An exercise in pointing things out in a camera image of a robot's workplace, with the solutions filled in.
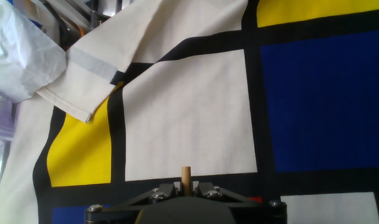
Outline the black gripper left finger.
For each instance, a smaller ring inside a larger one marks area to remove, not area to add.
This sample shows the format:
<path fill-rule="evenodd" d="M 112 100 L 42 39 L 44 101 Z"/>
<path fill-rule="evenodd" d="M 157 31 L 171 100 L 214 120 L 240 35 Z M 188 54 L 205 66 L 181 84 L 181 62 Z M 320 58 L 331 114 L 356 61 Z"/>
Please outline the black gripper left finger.
<path fill-rule="evenodd" d="M 150 203 L 163 202 L 180 196 L 180 182 L 173 184 L 161 184 L 159 187 L 152 189 L 149 196 Z"/>

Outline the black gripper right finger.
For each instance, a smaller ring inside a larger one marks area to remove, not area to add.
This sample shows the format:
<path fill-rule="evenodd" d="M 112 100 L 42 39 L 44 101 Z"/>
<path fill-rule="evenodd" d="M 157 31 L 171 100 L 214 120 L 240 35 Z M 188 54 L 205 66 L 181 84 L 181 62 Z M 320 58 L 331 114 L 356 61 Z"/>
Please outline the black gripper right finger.
<path fill-rule="evenodd" d="M 199 182 L 195 181 L 193 194 L 195 197 L 200 197 L 209 200 L 221 200 L 223 194 L 220 191 L 220 187 L 214 186 L 211 182 Z"/>

